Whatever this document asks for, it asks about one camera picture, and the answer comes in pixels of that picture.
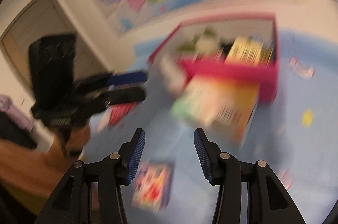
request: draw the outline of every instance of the black device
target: black device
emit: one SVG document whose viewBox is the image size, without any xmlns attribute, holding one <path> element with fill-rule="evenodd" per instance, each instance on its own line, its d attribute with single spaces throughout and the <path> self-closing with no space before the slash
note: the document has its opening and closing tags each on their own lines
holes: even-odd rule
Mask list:
<svg viewBox="0 0 338 224">
<path fill-rule="evenodd" d="M 90 224 L 91 183 L 99 183 L 101 224 L 126 224 L 120 185 L 135 178 L 145 144 L 144 130 L 135 131 L 130 142 L 122 144 L 100 162 L 76 161 L 57 184 L 34 224 Z"/>
<path fill-rule="evenodd" d="M 74 127 L 83 127 L 89 118 L 105 111 L 107 106 L 141 102 L 146 98 L 142 86 L 147 75 L 134 72 L 113 76 L 112 73 L 93 75 L 73 81 L 75 57 L 74 34 L 45 36 L 29 46 L 29 64 L 36 103 L 31 111 L 47 127 L 55 127 L 63 146 Z M 128 85 L 106 91 L 109 84 Z"/>
<path fill-rule="evenodd" d="M 239 224 L 241 182 L 248 184 L 247 224 L 305 224 L 298 208 L 269 165 L 240 162 L 208 141 L 199 128 L 194 143 L 204 177 L 220 185 L 212 224 Z"/>
<path fill-rule="evenodd" d="M 248 182 L 247 224 L 305 224 L 287 190 L 269 165 L 240 162 L 196 129 L 194 143 L 205 178 L 220 185 L 212 224 L 239 224 L 241 182 Z M 77 161 L 60 180 L 38 215 L 35 224 L 91 224 L 90 182 L 99 182 L 101 224 L 127 224 L 120 185 L 135 178 L 145 144 L 145 134 L 137 129 L 131 142 L 101 162 Z"/>
</svg>

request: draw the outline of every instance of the red box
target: red box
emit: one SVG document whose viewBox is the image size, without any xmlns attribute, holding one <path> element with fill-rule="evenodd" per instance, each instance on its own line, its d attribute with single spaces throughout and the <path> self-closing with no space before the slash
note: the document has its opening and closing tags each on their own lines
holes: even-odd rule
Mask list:
<svg viewBox="0 0 338 224">
<path fill-rule="evenodd" d="M 148 62 L 158 64 L 165 54 L 174 54 L 176 48 L 184 42 L 191 41 L 195 34 L 202 33 L 211 26 L 222 37 L 260 36 L 265 43 L 273 45 L 273 55 L 268 65 L 256 67 L 242 64 L 226 64 L 213 59 L 184 59 L 178 63 L 185 69 L 188 79 L 195 74 L 232 78 L 240 81 L 260 84 L 259 102 L 272 103 L 278 88 L 279 40 L 275 14 L 242 13 L 218 14 L 184 21 L 152 53 Z"/>
</svg>

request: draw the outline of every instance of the barcode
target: barcode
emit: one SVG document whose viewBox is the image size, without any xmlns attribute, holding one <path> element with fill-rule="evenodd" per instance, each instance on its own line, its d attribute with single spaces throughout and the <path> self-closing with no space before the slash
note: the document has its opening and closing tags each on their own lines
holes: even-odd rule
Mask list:
<svg viewBox="0 0 338 224">
<path fill-rule="evenodd" d="M 241 61 L 249 62 L 253 65 L 258 53 L 259 50 L 257 48 L 245 47 L 241 55 Z"/>
<path fill-rule="evenodd" d="M 242 114 L 234 108 L 225 106 L 218 117 L 219 122 L 227 125 L 236 126 L 241 118 Z"/>
<path fill-rule="evenodd" d="M 233 55 L 237 55 L 238 50 L 239 50 L 239 46 L 235 46 L 235 47 L 234 47 Z"/>
</svg>

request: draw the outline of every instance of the blue bedsheet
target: blue bedsheet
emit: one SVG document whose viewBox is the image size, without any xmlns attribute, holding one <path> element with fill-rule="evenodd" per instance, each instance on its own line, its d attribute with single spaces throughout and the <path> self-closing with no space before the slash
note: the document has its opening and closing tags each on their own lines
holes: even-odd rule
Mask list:
<svg viewBox="0 0 338 224">
<path fill-rule="evenodd" d="M 308 224 L 322 223 L 338 198 L 338 46 L 318 37 L 283 29 L 279 31 L 281 62 L 278 94 L 270 106 L 259 105 L 242 148 L 225 137 L 207 132 L 222 151 L 241 161 L 266 160 L 273 170 L 289 170 L 293 183 L 289 193 Z M 130 70 L 146 69 L 150 53 L 163 38 L 138 44 L 137 59 Z M 288 66 L 296 57 L 302 65 L 315 68 L 313 78 L 304 80 Z M 141 162 L 151 159 L 175 161 L 171 199 L 164 212 L 150 213 L 131 207 L 133 184 L 122 186 L 130 224 L 209 224 L 218 187 L 204 178 L 196 150 L 195 128 L 170 114 L 173 99 L 163 89 L 161 77 L 150 71 L 145 84 L 147 99 L 124 117 L 124 126 L 93 134 L 86 146 L 89 162 L 102 160 L 129 141 L 136 128 L 146 132 Z M 313 113 L 309 127 L 302 124 L 304 111 Z M 92 117 L 96 131 L 99 116 Z M 243 185 L 243 217 L 246 223 L 246 186 Z"/>
</svg>

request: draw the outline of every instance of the door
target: door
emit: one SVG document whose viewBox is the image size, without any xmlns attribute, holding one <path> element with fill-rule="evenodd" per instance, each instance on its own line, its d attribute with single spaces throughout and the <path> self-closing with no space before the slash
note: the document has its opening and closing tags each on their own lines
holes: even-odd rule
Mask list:
<svg viewBox="0 0 338 224">
<path fill-rule="evenodd" d="M 76 32 L 56 0 L 35 0 L 15 20 L 2 39 L 3 47 L 24 83 L 31 87 L 28 64 L 29 45 L 39 38 Z M 105 68 L 77 35 L 74 77 L 88 77 L 105 72 Z"/>
</svg>

